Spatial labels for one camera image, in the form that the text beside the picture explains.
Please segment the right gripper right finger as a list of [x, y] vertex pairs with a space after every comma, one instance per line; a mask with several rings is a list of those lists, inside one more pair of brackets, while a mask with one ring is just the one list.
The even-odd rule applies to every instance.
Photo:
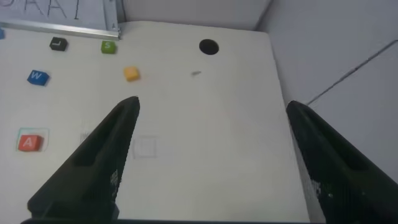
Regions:
[[327, 223], [397, 223], [397, 183], [314, 110], [286, 109]]

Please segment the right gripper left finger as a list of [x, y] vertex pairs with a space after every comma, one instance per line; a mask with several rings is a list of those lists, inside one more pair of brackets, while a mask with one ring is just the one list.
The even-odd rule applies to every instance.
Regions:
[[32, 218], [114, 220], [116, 197], [139, 116], [136, 96], [119, 102], [30, 198]]

